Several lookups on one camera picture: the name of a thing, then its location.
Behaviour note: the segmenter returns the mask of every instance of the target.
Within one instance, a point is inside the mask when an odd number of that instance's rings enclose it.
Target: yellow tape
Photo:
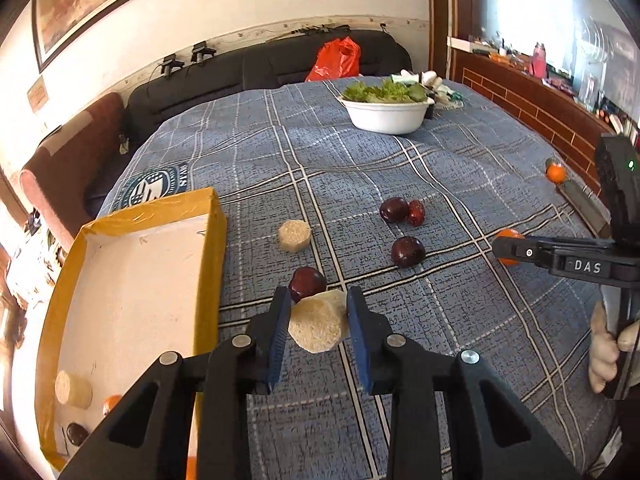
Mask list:
[[[194,354],[209,352],[218,343],[218,309],[226,247],[226,217],[212,188],[160,198],[116,211],[84,225],[69,251],[53,290],[44,320],[36,359],[35,415],[40,448],[58,471],[66,459],[58,453],[55,428],[54,385],[65,331],[66,316],[84,265],[87,235],[122,236],[209,213],[196,299]],[[199,415],[199,403],[196,415]]]

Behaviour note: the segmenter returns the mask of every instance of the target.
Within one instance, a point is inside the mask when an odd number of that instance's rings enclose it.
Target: orange fruit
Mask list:
[[[187,476],[185,480],[196,480],[196,457],[187,457]]]
[[[546,177],[554,184],[562,184],[566,179],[566,171],[562,164],[553,162],[546,168]]]
[[[104,416],[109,415],[111,410],[115,408],[116,404],[120,402],[121,398],[121,395],[112,395],[111,397],[107,397],[102,405],[102,414]]]
[[[498,236],[506,236],[508,238],[524,238],[516,229],[503,229],[498,233]],[[520,262],[518,260],[510,260],[508,258],[498,258],[503,265],[517,265]]]

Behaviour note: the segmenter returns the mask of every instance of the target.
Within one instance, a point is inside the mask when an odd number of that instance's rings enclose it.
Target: brick pattern wall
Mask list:
[[[537,131],[558,151],[598,196],[600,184],[593,163],[595,147],[580,134],[544,110],[500,84],[464,67],[462,82]]]

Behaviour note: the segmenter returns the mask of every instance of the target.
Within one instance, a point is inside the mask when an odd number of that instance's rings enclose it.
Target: plastic bag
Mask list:
[[[320,51],[316,64],[305,81],[338,79],[360,74],[360,46],[349,36],[327,41]]]

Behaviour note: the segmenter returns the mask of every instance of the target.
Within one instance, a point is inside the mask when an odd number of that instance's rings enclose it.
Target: pink bottle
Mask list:
[[[546,77],[546,50],[544,43],[536,43],[536,47],[533,49],[533,56],[531,56],[529,73],[533,77],[540,79]]]

